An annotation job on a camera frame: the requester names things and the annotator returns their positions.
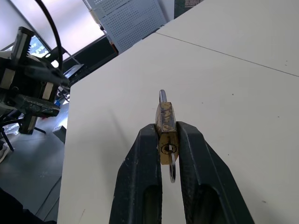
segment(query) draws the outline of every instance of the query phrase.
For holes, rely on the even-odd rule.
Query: white pegboard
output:
[[[98,18],[101,19],[109,13],[113,12],[117,8],[126,4],[130,0],[83,0],[87,1],[90,8],[97,14]]]
[[[164,25],[166,20],[157,0],[131,0],[100,22],[122,53]]]

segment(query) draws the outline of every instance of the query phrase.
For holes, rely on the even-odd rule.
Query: metal ring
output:
[[[176,158],[174,156],[172,146],[169,145],[169,176],[171,183],[174,183],[176,181]]]
[[[160,100],[160,102],[167,102],[166,92],[164,90],[160,90],[159,100]]]

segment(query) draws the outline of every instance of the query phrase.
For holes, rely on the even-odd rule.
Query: floor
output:
[[[37,121],[47,134],[10,136],[14,152],[0,164],[0,187],[45,221],[57,221],[64,144],[52,130],[66,127],[68,108],[62,105],[57,117]]]

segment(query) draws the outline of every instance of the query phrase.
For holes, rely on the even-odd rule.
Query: gray floor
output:
[[[34,131],[32,135],[10,136],[14,152],[0,163],[0,187],[45,221],[57,221],[64,144],[52,130],[65,123],[67,115],[65,104],[57,117],[37,121],[36,127],[47,134]]]

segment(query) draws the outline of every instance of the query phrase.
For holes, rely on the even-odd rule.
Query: white table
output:
[[[160,89],[229,166],[256,224],[297,223],[298,86],[296,76],[152,34],[71,89],[58,223],[108,223],[117,171],[154,123]],[[163,224],[185,223],[179,176],[171,184],[163,166],[162,179]]]

